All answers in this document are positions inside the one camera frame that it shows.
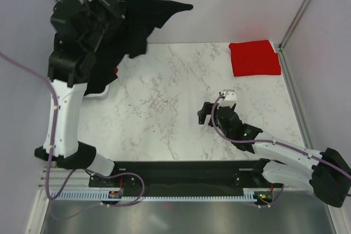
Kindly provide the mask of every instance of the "black fabric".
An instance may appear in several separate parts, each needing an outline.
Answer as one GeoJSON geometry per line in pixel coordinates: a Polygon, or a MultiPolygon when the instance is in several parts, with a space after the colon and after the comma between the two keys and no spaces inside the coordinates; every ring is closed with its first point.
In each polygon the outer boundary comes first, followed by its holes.
{"type": "Polygon", "coordinates": [[[154,28],[161,28],[175,13],[193,8],[190,4],[165,0],[122,1],[126,1],[126,18],[118,28],[108,29],[101,40],[85,95],[103,92],[117,78],[114,67],[125,55],[132,59],[145,54],[147,38],[154,28]]]}

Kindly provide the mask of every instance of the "white table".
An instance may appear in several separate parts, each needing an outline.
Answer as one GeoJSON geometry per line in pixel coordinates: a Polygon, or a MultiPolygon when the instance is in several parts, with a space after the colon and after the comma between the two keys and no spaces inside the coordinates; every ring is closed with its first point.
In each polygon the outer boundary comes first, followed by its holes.
{"type": "Polygon", "coordinates": [[[124,58],[109,92],[83,100],[78,139],[115,161],[256,159],[198,125],[203,103],[234,89],[244,122],[303,146],[283,76],[235,78],[228,45],[151,44],[124,58]]]}

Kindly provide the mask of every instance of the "red cloth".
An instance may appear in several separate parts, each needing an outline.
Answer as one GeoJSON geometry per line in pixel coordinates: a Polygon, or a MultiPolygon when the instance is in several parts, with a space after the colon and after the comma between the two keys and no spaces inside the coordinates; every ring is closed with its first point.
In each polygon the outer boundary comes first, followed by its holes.
{"type": "Polygon", "coordinates": [[[269,41],[230,43],[229,48],[235,77],[281,75],[278,54],[269,41]]]}

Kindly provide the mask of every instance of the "red object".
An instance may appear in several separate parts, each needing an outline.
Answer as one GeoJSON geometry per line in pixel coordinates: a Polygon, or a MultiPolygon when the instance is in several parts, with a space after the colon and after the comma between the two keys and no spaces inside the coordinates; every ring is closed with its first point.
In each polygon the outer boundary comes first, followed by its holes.
{"type": "Polygon", "coordinates": [[[278,54],[269,41],[230,43],[229,48],[235,77],[281,75],[278,54]]]}

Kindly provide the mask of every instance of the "marble surface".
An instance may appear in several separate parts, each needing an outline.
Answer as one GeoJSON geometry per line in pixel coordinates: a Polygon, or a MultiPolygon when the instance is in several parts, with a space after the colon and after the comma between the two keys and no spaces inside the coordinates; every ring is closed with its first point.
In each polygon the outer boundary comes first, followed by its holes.
{"type": "Polygon", "coordinates": [[[283,76],[235,78],[228,45],[151,44],[124,58],[109,92],[83,100],[78,139],[112,160],[257,159],[198,125],[202,104],[234,89],[244,122],[303,146],[283,76]]]}

